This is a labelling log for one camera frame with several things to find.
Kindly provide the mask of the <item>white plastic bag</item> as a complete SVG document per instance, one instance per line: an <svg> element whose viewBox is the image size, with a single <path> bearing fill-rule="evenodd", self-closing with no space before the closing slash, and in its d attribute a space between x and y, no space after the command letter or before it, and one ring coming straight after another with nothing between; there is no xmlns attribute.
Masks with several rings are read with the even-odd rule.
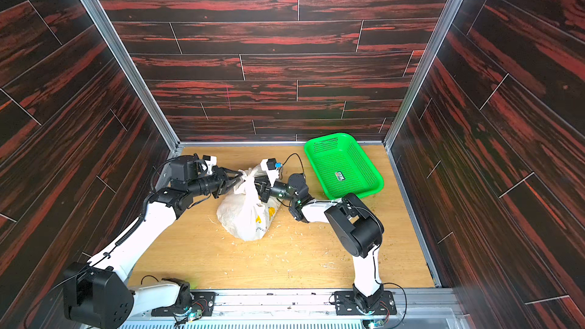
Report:
<svg viewBox="0 0 585 329"><path fill-rule="evenodd" d="M217 209L217 219L235 238L244 241L259 240L274 221L280 203L275 197L271 197L267 203L260 201L254 179L266 174L259 164L241 172L241 184L225 195Z"/></svg>

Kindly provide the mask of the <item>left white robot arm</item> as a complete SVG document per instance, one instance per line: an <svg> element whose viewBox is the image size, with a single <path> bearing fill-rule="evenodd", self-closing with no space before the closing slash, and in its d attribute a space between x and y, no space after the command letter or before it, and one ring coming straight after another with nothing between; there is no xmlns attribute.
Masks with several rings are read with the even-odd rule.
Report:
<svg viewBox="0 0 585 329"><path fill-rule="evenodd" d="M139 216L118 237L87 263L70 264L64 271L64 316L95 328L119 328L131 316L165 309L184 324L202 308L190 284L179 279L128 286L137 261L152 243L186 211L218 198L232 188L242 172L217 166L205 155L182 155L165 162L169 176L163 187L143 201Z"/></svg>

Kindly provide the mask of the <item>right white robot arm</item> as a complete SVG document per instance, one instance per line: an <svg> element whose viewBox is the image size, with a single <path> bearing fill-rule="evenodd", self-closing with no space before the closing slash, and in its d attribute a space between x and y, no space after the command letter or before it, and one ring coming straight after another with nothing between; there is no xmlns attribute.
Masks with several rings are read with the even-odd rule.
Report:
<svg viewBox="0 0 585 329"><path fill-rule="evenodd" d="M254 185L263 202L271 197L278 201L287 200L289 212L296 221L330 224L353 257L355 303L363 312L372 311L384 292L379 276L379 249L384 228L362 200L354 193L336 200L317 200L309 193L302 174L290 175L286 184L260 177Z"/></svg>

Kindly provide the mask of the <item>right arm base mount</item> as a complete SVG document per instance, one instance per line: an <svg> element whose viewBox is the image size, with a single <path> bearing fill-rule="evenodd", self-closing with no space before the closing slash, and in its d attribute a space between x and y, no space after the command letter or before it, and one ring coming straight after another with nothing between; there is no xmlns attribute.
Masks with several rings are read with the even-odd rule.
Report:
<svg viewBox="0 0 585 329"><path fill-rule="evenodd" d="M328 303L335 307L337 316L382 315L383 319L371 320L370 327L383 326L391 316L398 313L392 292L385 290L383 285L379 285L371 296L365 296L356 286L352 290L335 291L330 295Z"/></svg>

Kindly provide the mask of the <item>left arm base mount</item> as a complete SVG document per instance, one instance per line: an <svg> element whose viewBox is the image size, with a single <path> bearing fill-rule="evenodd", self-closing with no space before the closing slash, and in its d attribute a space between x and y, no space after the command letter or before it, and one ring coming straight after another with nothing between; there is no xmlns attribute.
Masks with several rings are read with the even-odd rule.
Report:
<svg viewBox="0 0 585 329"><path fill-rule="evenodd" d="M193 290L190 283L176 278L162 278L156 283L134 287L133 315L170 318L175 328L213 314L217 293Z"/></svg>

